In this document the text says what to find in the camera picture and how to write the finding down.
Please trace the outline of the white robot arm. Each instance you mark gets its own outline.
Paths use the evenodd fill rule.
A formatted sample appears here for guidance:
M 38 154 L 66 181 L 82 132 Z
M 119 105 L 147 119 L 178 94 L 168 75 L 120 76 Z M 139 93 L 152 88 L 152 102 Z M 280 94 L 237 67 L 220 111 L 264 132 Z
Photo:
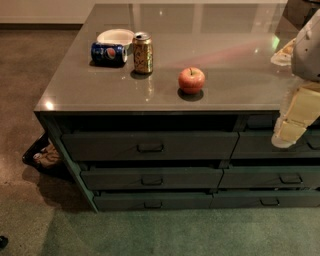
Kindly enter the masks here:
M 292 74 L 303 80 L 284 95 L 271 138 L 275 147 L 289 148 L 320 117 L 320 10 L 271 62 L 290 66 Z

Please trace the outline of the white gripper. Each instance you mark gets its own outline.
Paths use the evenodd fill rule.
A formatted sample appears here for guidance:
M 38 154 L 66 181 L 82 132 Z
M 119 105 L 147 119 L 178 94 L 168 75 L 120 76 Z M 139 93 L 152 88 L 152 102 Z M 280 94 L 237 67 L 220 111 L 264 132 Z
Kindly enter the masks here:
M 304 81 L 291 88 L 281 103 L 282 119 L 276 121 L 271 143 L 277 148 L 293 146 L 305 133 L 306 128 L 296 124 L 312 124 L 320 116 L 320 84 Z

